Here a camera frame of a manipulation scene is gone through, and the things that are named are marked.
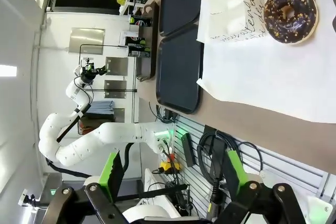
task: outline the bolt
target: bolt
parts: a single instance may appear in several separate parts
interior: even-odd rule
[[[285,190],[285,187],[284,187],[284,186],[279,186],[279,187],[278,187],[278,191],[283,192],[284,190]]]
[[[255,189],[257,189],[257,185],[254,184],[254,183],[252,183],[252,184],[250,184],[250,188],[251,188],[252,190],[255,190]]]

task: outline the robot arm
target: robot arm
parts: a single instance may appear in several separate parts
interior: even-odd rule
[[[68,126],[72,128],[89,109],[92,98],[83,88],[92,84],[96,75],[102,71],[92,68],[88,62],[82,73],[72,81],[66,89],[66,95],[78,107],[70,115],[53,113],[48,116],[40,130],[39,150],[49,160],[61,162],[64,166],[74,165],[84,160],[96,150],[111,143],[140,143],[146,142],[156,153],[161,153],[165,148],[163,141],[171,138],[172,124],[154,123],[104,123],[94,131],[82,136],[67,146],[59,144],[61,130]]]

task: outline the blue cloth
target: blue cloth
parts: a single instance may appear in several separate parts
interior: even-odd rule
[[[111,100],[92,102],[88,113],[114,115],[114,102]]]

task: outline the beige tabletop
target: beige tabletop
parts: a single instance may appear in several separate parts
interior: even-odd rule
[[[160,0],[149,0],[148,3],[152,1],[160,5]],[[155,77],[139,83],[139,97],[158,104],[155,87]],[[198,110],[187,117],[234,137],[336,174],[335,124],[312,123],[250,105],[218,101],[204,90]]]

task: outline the chocolate frosted donut with sprinkles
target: chocolate frosted donut with sprinkles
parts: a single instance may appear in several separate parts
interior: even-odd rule
[[[266,28],[281,43],[298,44],[308,39],[318,23],[315,0],[267,0]]]

